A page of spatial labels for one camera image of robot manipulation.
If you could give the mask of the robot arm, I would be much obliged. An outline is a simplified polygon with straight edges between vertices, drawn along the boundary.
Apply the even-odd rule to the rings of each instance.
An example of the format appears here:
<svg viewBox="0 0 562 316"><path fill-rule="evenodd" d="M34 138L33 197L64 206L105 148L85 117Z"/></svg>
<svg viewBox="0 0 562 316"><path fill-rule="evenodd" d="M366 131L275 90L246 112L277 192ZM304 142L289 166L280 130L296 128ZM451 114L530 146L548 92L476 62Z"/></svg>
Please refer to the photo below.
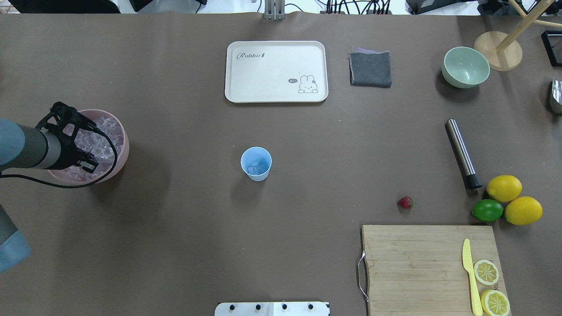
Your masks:
<svg viewBox="0 0 562 316"><path fill-rule="evenodd" d="M80 130L107 137L90 118L62 102L54 103L34 128L3 118L0 123L1 170L63 170L78 166L94 172L98 166L94 154L76 146ZM30 255L27 240L4 208L0 211L0 243L2 273Z"/></svg>

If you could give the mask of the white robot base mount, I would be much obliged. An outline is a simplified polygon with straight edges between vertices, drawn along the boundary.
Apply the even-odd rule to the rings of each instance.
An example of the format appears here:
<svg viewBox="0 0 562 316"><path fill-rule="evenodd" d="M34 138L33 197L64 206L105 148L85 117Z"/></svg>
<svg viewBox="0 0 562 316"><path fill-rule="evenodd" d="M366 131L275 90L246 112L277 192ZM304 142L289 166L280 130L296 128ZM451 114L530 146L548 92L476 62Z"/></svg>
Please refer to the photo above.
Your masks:
<svg viewBox="0 0 562 316"><path fill-rule="evenodd" d="M215 316L329 316L328 302L223 302Z"/></svg>

